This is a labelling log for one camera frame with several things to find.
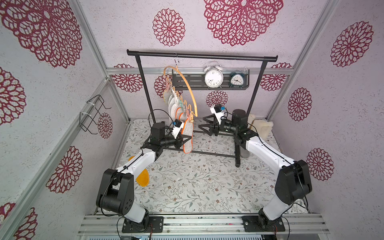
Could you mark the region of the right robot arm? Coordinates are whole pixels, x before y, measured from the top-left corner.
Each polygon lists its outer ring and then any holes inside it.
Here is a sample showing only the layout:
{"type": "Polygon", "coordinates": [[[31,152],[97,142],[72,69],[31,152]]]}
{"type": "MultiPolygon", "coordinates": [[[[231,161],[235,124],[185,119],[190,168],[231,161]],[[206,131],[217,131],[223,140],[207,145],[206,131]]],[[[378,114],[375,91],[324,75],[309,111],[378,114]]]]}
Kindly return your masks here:
{"type": "Polygon", "coordinates": [[[265,229],[280,221],[298,199],[305,198],[313,190],[308,164],[303,160],[295,161],[267,144],[256,128],[249,127],[244,110],[234,110],[231,119],[228,119],[226,108],[220,104],[211,107],[210,111],[211,115],[203,118],[206,123],[199,126],[201,130],[210,136],[219,132],[232,134],[237,148],[253,153],[275,172],[275,195],[259,210],[258,223],[265,229]]]}

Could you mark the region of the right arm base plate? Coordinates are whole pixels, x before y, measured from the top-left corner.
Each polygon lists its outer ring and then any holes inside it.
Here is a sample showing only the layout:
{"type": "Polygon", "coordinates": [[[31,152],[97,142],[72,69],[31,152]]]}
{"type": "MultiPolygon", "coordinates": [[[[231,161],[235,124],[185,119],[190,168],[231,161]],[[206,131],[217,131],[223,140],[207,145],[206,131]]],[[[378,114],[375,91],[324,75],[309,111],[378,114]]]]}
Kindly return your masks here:
{"type": "Polygon", "coordinates": [[[276,220],[269,220],[263,216],[242,216],[243,226],[245,232],[285,232],[286,228],[283,224],[282,218],[276,220]]]}

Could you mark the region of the yellow shoe insole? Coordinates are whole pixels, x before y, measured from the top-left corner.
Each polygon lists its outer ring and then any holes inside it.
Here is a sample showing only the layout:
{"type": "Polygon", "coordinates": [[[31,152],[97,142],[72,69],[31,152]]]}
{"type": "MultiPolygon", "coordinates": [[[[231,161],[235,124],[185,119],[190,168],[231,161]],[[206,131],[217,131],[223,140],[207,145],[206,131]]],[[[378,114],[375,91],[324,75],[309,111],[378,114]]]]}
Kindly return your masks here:
{"type": "Polygon", "coordinates": [[[150,183],[150,176],[147,166],[151,160],[147,156],[135,156],[129,158],[129,172],[135,177],[135,180],[141,187],[146,187],[150,183]]]}

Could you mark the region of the black clothes rack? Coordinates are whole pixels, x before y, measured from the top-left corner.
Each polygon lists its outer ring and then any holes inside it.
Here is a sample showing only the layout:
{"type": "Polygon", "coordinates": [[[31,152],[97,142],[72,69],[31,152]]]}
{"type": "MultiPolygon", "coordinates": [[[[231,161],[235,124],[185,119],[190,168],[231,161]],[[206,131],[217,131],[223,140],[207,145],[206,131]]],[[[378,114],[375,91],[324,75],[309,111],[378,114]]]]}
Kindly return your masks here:
{"type": "MultiPolygon", "coordinates": [[[[259,119],[267,117],[267,111],[272,107],[281,91],[280,79],[285,78],[285,68],[277,64],[277,57],[255,57],[244,55],[214,55],[197,53],[143,52],[127,50],[128,56],[134,57],[137,68],[129,67],[124,73],[128,75],[131,93],[124,94],[123,101],[132,118],[149,116],[154,120],[155,113],[166,110],[163,92],[166,88],[166,77],[177,91],[182,93],[184,100],[193,107],[198,118],[209,114],[209,108],[221,104],[232,109],[243,109],[247,114],[254,114],[259,119]],[[250,85],[246,90],[192,90],[188,82],[174,70],[145,69],[142,66],[143,57],[155,58],[185,58],[226,61],[260,62],[256,69],[225,68],[223,71],[241,71],[250,75],[250,85]]],[[[181,69],[183,74],[203,74],[203,70],[193,70],[190,67],[181,69]]]]}

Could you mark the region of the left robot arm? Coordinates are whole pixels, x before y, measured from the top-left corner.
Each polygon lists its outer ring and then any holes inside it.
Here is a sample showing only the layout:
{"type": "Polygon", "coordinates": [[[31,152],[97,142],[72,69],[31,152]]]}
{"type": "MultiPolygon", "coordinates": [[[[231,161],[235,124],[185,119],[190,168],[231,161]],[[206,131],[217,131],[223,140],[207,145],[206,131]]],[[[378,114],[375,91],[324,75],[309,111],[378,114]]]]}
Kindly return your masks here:
{"type": "Polygon", "coordinates": [[[113,212],[128,223],[143,229],[150,225],[149,211],[135,203],[134,182],[160,157],[164,148],[180,148],[192,139],[191,134],[182,134],[184,122],[175,120],[171,126],[172,131],[167,134],[168,127],[165,122],[154,123],[150,136],[132,160],[117,169],[107,169],[103,173],[96,199],[98,208],[113,212]]]}

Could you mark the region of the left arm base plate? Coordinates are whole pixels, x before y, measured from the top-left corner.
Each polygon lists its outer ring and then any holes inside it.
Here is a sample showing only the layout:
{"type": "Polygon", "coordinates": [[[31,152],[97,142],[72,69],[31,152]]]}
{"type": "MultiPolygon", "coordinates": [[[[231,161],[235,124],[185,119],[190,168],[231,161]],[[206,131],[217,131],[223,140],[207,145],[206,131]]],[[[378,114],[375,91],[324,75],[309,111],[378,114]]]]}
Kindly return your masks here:
{"type": "Polygon", "coordinates": [[[143,221],[140,223],[125,219],[122,227],[122,233],[162,233],[163,227],[164,217],[144,217],[143,221]]]}

